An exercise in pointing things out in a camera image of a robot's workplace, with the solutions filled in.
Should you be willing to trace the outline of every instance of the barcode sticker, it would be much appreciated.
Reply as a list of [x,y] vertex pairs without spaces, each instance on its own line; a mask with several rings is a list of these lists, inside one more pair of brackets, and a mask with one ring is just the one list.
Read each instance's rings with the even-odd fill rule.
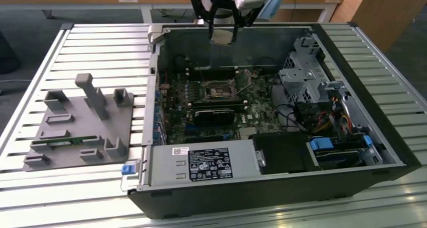
[[172,156],[186,155],[188,147],[174,147],[172,148]]

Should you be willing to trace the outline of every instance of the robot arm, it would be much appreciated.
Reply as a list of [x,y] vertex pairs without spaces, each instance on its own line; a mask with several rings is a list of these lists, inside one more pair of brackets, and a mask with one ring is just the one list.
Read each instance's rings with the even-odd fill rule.
[[213,36],[213,24],[233,23],[230,42],[236,41],[237,29],[252,25],[264,3],[265,0],[190,0],[197,19],[202,19],[208,25],[209,39]]

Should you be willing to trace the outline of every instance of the green circuit board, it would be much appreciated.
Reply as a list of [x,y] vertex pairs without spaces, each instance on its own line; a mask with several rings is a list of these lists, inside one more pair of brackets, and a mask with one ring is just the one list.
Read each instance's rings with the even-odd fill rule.
[[[271,75],[257,75],[252,68],[238,70],[232,80],[189,81],[180,74],[172,78],[173,92],[165,97],[178,105],[165,105],[166,143],[193,143],[198,138],[208,141],[240,140],[238,129],[254,128],[256,133],[273,133],[281,130],[277,113],[269,99]],[[245,100],[246,109],[236,112],[233,123],[220,127],[194,128],[192,110],[185,109],[188,102]]]

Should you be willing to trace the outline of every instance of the motherboard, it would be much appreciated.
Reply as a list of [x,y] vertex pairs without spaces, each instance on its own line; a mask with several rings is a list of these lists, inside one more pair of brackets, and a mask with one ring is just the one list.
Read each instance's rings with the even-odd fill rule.
[[164,74],[166,144],[244,140],[281,130],[269,98],[272,76],[260,73],[253,67],[230,68],[214,80],[201,69]]

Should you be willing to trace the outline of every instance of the gray plastic holder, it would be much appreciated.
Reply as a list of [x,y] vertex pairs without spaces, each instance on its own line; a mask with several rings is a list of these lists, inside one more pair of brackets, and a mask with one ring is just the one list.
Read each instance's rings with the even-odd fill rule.
[[48,107],[24,159],[26,172],[122,163],[129,156],[133,94],[124,88],[102,95],[92,75],[78,74],[76,85],[86,96],[46,92]]

